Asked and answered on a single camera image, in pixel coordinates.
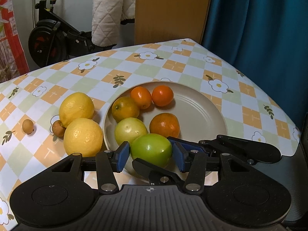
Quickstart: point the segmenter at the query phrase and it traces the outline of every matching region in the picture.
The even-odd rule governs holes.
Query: yellow lemon
[[[103,131],[95,121],[78,118],[65,130],[63,144],[68,155],[81,153],[83,157],[95,156],[103,144]]]
[[[77,118],[92,119],[93,114],[94,104],[91,98],[81,92],[66,97],[59,108],[60,122],[65,128]]]

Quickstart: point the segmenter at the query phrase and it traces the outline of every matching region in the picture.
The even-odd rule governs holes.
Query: red fabric
[[[0,82],[29,72],[21,46],[12,0],[0,0]]]

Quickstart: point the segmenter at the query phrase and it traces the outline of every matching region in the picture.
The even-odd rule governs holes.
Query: teal curtain
[[[255,82],[301,129],[308,111],[308,0],[211,0],[202,45]]]

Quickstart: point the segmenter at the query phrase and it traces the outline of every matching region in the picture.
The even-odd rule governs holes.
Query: orange
[[[180,134],[180,124],[177,117],[171,113],[161,113],[150,122],[150,133],[164,137],[177,138]]]
[[[136,87],[131,91],[131,98],[135,100],[140,109],[147,109],[152,103],[149,90],[144,87]]]
[[[111,112],[116,122],[120,122],[128,117],[137,118],[139,116],[139,107],[133,98],[120,97],[113,103]]]
[[[165,85],[157,86],[152,92],[152,101],[156,106],[167,106],[173,100],[173,91]]]

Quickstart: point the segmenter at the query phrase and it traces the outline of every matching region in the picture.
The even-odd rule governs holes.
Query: checkered tablecloth
[[[0,231],[16,225],[8,206],[11,192],[66,156],[51,125],[68,95],[89,95],[94,120],[103,127],[106,110],[120,93],[158,80],[182,83],[208,97],[222,113],[228,135],[273,144],[286,156],[295,153],[300,132],[284,111],[243,73],[190,39],[74,58],[0,84]],[[35,123],[30,135],[21,128],[25,119]],[[116,178],[119,186],[139,183],[125,172]],[[87,173],[85,182],[97,186],[95,172]]]

